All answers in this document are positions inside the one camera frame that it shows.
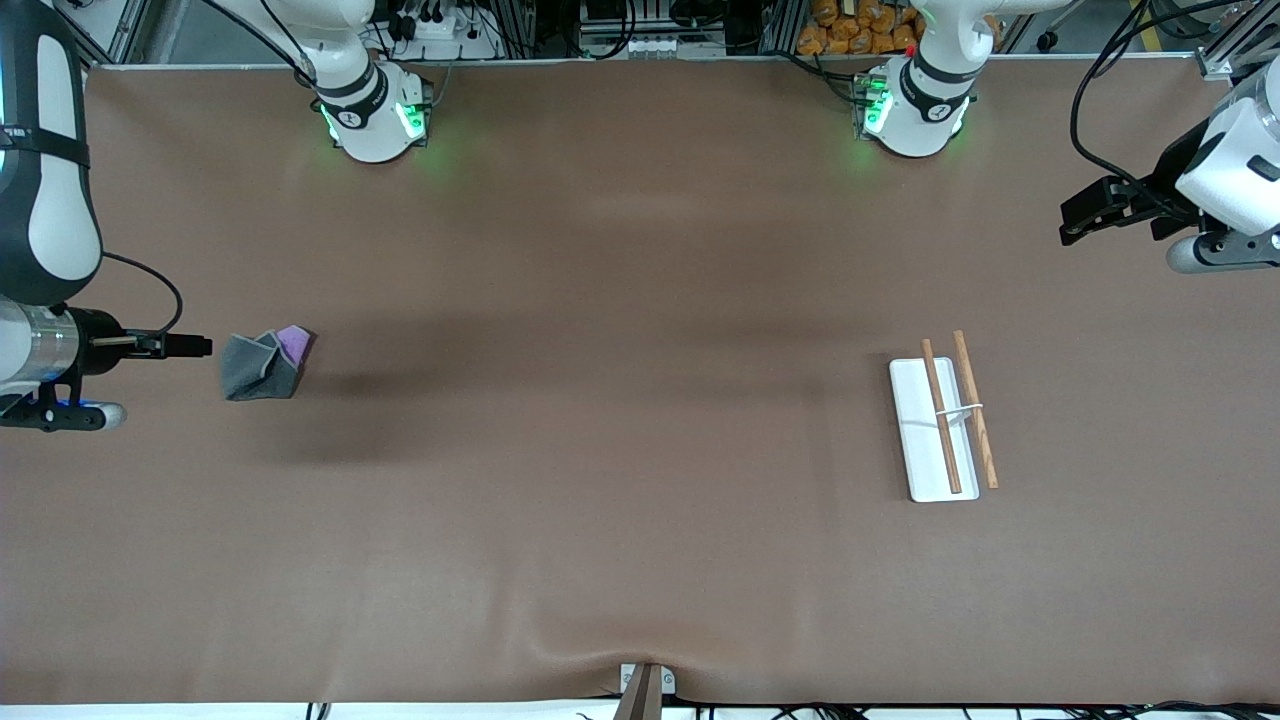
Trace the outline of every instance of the purple cloth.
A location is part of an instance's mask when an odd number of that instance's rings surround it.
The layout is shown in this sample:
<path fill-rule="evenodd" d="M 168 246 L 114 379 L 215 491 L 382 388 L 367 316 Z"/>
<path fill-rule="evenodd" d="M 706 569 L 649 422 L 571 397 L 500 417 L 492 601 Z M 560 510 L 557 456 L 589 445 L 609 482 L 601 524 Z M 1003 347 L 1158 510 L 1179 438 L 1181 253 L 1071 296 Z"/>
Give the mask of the purple cloth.
<path fill-rule="evenodd" d="M 302 365 L 307 356 L 307 347 L 311 345 L 311 333 L 297 325 L 289 325 L 275 333 L 275 337 L 280 338 L 280 350 L 289 359 L 289 363 L 296 366 Z"/>

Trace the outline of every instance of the green led light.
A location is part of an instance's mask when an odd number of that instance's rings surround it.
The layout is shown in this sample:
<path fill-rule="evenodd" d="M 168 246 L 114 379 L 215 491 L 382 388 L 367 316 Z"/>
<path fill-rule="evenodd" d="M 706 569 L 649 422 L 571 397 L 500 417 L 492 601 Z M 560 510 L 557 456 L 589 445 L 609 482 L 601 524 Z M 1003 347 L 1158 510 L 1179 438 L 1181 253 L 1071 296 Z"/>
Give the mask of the green led light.
<path fill-rule="evenodd" d="M 884 118 L 888 117 L 888 111 L 893 108 L 893 95 L 886 92 L 879 100 L 872 104 L 867 109 L 867 132 L 877 133 L 884 129 Z"/>
<path fill-rule="evenodd" d="M 334 142 L 339 142 L 338 128 L 333 127 L 333 118 L 329 117 L 329 110 L 325 109 L 324 105 L 320 105 L 320 114 L 324 115 L 324 122 L 329 126 L 329 137 L 332 137 Z"/>
<path fill-rule="evenodd" d="M 396 104 L 396 114 L 401 118 L 401 124 L 404 126 L 404 132 L 410 137 L 422 136 L 422 111 L 417 108 L 406 108 L 399 102 Z"/>

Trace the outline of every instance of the folded cloth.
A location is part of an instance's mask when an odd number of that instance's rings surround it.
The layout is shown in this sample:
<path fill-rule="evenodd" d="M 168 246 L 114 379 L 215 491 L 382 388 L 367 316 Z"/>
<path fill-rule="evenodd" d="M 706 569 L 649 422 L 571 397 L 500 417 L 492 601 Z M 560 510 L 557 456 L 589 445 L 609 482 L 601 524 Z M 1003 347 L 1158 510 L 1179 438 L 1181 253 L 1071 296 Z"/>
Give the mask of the folded cloth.
<path fill-rule="evenodd" d="M 223 346 L 221 386 L 227 400 L 289 398 L 298 388 L 311 333 L 297 325 L 250 340 L 233 334 Z"/>

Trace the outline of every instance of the gray cloth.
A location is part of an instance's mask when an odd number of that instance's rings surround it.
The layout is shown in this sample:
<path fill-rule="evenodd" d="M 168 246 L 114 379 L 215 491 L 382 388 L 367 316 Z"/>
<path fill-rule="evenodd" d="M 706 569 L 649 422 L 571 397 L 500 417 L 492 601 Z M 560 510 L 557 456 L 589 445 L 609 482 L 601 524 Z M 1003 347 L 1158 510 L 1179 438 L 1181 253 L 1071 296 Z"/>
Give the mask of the gray cloth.
<path fill-rule="evenodd" d="M 298 387 L 298 366 L 280 351 L 275 331 L 255 340 L 233 334 L 223 347 L 221 383 L 227 400 L 289 398 Z"/>

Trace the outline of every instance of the wooden chopstick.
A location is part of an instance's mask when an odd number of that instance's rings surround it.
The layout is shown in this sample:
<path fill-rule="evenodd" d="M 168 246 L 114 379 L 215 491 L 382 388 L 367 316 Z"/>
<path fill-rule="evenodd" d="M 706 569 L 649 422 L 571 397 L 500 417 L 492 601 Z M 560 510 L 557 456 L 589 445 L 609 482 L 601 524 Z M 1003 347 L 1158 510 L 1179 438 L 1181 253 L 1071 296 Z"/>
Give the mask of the wooden chopstick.
<path fill-rule="evenodd" d="M 978 405 L 978 383 L 973 379 L 973 365 L 969 364 L 969 346 L 964 342 L 964 331 L 952 333 L 956 341 L 956 359 L 960 361 L 960 380 L 964 384 L 965 405 Z M 982 456 L 982 474 L 987 478 L 987 488 L 996 489 L 996 459 L 991 455 L 991 441 L 987 438 L 987 419 L 982 407 L 973 409 L 973 427 L 978 433 L 978 454 Z"/>
<path fill-rule="evenodd" d="M 938 421 L 938 437 L 942 439 L 942 459 L 947 464 L 947 482 L 951 483 L 951 495 L 959 495 L 960 469 L 956 466 L 956 448 L 951 445 L 951 423 L 946 415 L 938 415 L 946 410 L 942 402 L 942 386 L 938 383 L 938 369 L 933 366 L 933 343 L 928 338 L 920 341 L 924 351 L 924 373 L 929 377 L 929 392 L 933 393 L 933 413 Z"/>

